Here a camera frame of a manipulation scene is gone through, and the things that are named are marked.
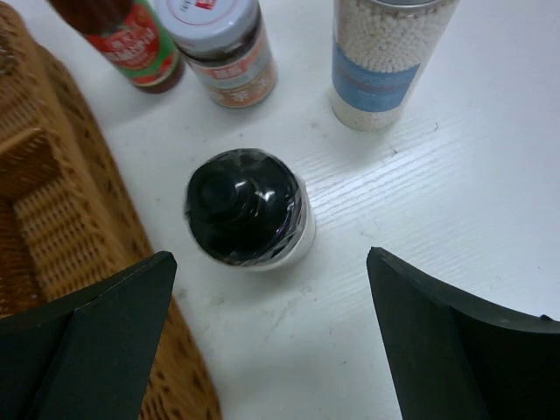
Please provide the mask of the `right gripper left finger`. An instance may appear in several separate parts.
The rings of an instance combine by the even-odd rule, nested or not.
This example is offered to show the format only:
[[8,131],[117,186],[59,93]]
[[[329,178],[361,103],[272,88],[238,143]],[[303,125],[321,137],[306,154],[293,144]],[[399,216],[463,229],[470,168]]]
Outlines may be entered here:
[[3,419],[136,419],[176,276],[160,251],[1,321]]

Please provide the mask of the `black-top salt grinder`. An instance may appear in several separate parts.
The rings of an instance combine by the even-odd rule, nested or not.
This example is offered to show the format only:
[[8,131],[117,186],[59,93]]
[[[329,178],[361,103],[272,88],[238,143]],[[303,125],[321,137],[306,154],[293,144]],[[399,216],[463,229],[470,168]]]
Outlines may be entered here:
[[184,214],[205,254],[245,271],[298,262],[316,235],[303,179],[257,148],[227,150],[197,168],[185,190]]

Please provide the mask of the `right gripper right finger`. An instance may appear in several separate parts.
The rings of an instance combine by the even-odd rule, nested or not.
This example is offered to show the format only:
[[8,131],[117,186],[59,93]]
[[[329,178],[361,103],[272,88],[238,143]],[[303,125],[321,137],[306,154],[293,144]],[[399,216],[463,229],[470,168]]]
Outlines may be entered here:
[[404,419],[557,419],[559,323],[444,283],[383,248],[371,295]]

